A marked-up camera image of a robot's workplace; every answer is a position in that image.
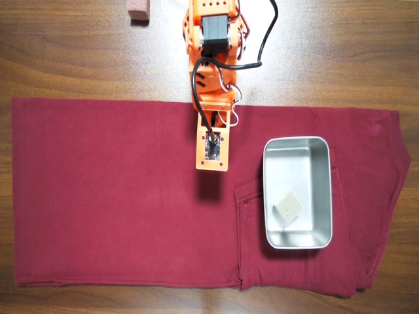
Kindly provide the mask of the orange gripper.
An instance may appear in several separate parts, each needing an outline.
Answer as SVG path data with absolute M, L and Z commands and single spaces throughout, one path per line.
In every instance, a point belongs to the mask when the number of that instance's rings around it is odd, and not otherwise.
M 192 70 L 195 63 L 198 61 L 199 56 L 189 58 L 189 73 L 192 82 Z M 225 85 L 233 83 L 236 85 L 237 74 L 233 70 L 221 69 L 222 79 Z M 226 103 L 231 106 L 233 101 L 236 100 L 236 92 L 233 89 L 224 91 L 221 87 L 219 70 L 212 63 L 203 61 L 200 63 L 196 73 L 196 92 L 199 97 L 202 109 L 204 103 Z

